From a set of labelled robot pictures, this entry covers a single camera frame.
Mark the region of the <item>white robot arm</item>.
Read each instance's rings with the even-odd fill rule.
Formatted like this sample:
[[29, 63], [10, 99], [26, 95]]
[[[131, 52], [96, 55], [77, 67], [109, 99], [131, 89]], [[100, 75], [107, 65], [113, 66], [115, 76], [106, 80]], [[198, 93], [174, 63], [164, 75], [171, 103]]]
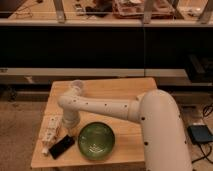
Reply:
[[155, 89], [136, 100], [80, 96], [75, 89], [59, 97], [66, 128], [79, 123], [78, 112], [119, 118], [141, 126], [147, 171], [192, 171], [191, 157], [180, 111], [174, 98]]

